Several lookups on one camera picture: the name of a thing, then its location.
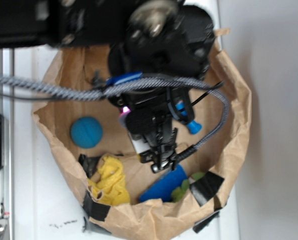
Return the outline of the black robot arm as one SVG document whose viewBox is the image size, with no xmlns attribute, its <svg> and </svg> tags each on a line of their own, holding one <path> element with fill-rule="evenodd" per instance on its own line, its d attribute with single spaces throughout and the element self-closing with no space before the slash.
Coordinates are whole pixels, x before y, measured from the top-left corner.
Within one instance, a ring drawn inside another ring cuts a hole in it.
<svg viewBox="0 0 298 240">
<path fill-rule="evenodd" d="M 0 49 L 108 45 L 111 74 L 105 83 L 95 80 L 90 91 L 3 75 L 0 85 L 53 99 L 108 99 L 116 106 L 148 101 L 158 92 L 211 92 L 204 77 L 214 39 L 210 15 L 182 0 L 0 0 Z"/>
</svg>

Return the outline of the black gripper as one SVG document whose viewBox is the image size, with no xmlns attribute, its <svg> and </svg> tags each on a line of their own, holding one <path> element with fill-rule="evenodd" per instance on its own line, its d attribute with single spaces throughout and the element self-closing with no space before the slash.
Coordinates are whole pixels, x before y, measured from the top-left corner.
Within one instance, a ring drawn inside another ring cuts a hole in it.
<svg viewBox="0 0 298 240">
<path fill-rule="evenodd" d="M 142 72 L 203 79 L 214 43 L 213 20 L 195 5 L 150 0 L 130 16 L 124 42 L 110 46 L 111 76 Z"/>
</svg>

